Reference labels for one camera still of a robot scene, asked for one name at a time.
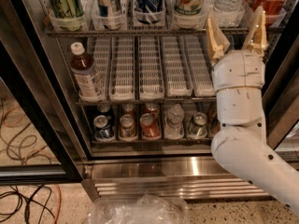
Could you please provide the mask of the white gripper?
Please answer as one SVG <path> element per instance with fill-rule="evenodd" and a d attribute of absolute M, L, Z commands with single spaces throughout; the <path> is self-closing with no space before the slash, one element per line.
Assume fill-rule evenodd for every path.
<path fill-rule="evenodd" d="M 253 12 L 242 50 L 231 50 L 224 55 L 230 42 L 214 16 L 208 16 L 206 20 L 206 42 L 209 60 L 214 65 L 215 91 L 239 87 L 260 89 L 263 86 L 265 64 L 261 58 L 267 49 L 267 38 L 262 6 Z"/>

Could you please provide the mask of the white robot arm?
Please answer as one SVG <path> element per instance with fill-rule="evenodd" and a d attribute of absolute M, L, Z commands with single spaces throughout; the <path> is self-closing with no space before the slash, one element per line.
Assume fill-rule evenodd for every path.
<path fill-rule="evenodd" d="M 276 198 L 299 214 L 299 173 L 266 144 L 262 103 L 267 48 L 265 12 L 255 9 L 241 49 L 230 50 L 214 11 L 206 19 L 208 57 L 221 129 L 211 151 L 226 171 Z"/>

